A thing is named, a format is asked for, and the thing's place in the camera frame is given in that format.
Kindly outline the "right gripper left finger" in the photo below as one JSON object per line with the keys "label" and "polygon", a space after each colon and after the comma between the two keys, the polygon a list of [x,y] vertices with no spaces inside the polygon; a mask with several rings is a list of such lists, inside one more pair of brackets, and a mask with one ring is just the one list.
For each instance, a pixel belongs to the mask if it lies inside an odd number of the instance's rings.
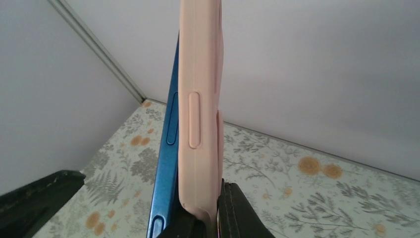
{"label": "right gripper left finger", "polygon": [[0,197],[0,236],[31,238],[84,185],[79,171],[61,170]]}

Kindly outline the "blue phone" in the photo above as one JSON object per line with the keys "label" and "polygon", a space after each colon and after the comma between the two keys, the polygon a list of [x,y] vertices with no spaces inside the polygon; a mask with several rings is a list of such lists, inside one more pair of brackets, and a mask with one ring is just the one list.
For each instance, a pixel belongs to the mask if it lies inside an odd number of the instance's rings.
{"label": "blue phone", "polygon": [[179,207],[178,198],[178,61],[179,42],[173,62],[162,128],[147,237],[157,238],[170,224]]}

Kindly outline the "pink phone case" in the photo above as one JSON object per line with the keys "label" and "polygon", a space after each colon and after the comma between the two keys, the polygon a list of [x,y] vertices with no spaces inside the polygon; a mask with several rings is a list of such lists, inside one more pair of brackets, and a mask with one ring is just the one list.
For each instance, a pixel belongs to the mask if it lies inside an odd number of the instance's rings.
{"label": "pink phone case", "polygon": [[224,43],[222,3],[180,3],[178,192],[182,207],[216,226],[223,156],[219,110]]}

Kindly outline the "floral patterned table mat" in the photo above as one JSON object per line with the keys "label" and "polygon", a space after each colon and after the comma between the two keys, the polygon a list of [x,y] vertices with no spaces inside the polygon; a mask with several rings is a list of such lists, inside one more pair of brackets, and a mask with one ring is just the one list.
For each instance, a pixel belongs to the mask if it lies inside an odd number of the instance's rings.
{"label": "floral patterned table mat", "polygon": [[[165,105],[145,101],[39,238],[144,238]],[[224,169],[277,238],[417,238],[420,185],[231,125]]]}

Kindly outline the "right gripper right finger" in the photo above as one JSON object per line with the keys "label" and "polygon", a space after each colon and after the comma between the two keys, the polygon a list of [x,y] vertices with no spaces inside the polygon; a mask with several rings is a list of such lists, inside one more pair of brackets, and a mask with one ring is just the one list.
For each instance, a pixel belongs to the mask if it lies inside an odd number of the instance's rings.
{"label": "right gripper right finger", "polygon": [[218,211],[220,238],[274,237],[236,183],[222,181]]}

